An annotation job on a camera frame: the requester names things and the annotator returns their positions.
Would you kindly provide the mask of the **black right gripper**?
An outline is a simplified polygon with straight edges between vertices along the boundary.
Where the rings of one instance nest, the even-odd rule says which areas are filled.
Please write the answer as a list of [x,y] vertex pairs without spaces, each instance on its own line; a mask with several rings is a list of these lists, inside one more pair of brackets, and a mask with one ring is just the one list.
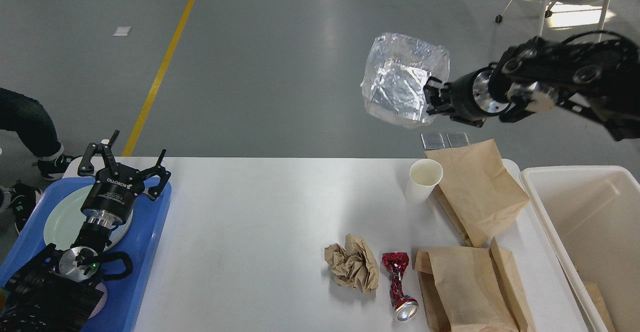
[[493,72],[493,67],[483,67],[452,83],[429,77],[423,86],[423,93],[429,98],[426,113],[449,116],[453,122],[480,129],[487,118],[498,117],[511,106],[509,102],[499,102],[490,95],[489,81]]

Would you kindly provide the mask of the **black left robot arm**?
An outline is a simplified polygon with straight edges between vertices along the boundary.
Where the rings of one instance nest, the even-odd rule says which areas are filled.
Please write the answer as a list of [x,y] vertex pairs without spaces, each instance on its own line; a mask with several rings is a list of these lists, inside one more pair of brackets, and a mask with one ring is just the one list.
[[160,154],[138,170],[91,142],[54,182],[1,266],[3,332],[130,332],[169,211]]

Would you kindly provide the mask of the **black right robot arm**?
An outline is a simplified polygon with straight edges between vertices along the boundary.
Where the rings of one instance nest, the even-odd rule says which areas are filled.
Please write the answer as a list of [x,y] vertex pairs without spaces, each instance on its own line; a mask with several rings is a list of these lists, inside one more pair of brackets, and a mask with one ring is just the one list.
[[578,42],[585,32],[560,42],[534,36],[453,82],[430,77],[426,111],[480,128],[487,118],[516,123],[560,107],[602,125],[615,141],[637,139],[639,47],[616,32],[595,34],[606,40]]

